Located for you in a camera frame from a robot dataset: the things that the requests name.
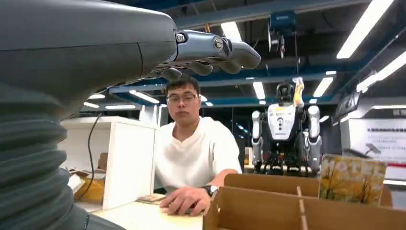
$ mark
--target white t-shirt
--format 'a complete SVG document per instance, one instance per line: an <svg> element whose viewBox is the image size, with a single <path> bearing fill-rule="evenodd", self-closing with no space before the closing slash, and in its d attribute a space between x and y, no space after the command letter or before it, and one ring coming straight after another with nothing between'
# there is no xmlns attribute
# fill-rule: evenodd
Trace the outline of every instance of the white t-shirt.
<svg viewBox="0 0 406 230"><path fill-rule="evenodd" d="M200 117L192 136L173 137L175 123L161 127L156 152L156 177L167 192L184 186L202 187L224 169L241 173L239 149L233 134L210 117Z"/></svg>

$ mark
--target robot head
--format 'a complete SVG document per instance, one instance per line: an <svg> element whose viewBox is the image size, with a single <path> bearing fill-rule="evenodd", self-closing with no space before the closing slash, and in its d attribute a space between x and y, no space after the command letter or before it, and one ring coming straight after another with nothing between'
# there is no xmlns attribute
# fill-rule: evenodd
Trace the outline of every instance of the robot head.
<svg viewBox="0 0 406 230"><path fill-rule="evenodd" d="M294 97L294 86L289 82L283 82L276 87L276 97L280 103L292 102Z"/></svg>

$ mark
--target wristwatch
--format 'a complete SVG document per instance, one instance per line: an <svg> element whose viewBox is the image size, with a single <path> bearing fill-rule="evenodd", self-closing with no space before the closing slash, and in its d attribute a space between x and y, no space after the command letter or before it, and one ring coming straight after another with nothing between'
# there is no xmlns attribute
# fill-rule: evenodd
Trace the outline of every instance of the wristwatch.
<svg viewBox="0 0 406 230"><path fill-rule="evenodd" d="M206 190L206 192L208 193L208 195L209 195L210 197L213 196L213 194L214 194L215 192L217 192L217 190L218 190L218 187L217 187L217 186L210 185L210 184L205 185L205 186L203 186L202 188Z"/></svg>

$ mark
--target man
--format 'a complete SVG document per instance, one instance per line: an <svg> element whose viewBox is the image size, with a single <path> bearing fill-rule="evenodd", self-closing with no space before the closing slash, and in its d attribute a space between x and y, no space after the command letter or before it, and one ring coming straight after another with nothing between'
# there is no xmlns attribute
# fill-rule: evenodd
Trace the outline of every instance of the man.
<svg viewBox="0 0 406 230"><path fill-rule="evenodd" d="M161 128L156 176L169 193L161 202L168 214L197 216L230 173L241 173L238 146L231 132L210 117L200 117L200 88L182 76L166 87L169 115L175 121Z"/></svg>

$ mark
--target eyeglasses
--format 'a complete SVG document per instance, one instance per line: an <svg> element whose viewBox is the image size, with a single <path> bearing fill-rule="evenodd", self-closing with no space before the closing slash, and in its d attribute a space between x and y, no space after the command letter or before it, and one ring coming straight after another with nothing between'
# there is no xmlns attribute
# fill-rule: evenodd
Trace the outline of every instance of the eyeglasses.
<svg viewBox="0 0 406 230"><path fill-rule="evenodd" d="M167 98L168 104L171 105L178 105L180 100L182 99L183 103L185 104L190 104L193 100L195 100L196 98L198 98L197 95L194 95L192 93L187 93L187 94L183 94L182 96L179 95L170 95Z"/></svg>

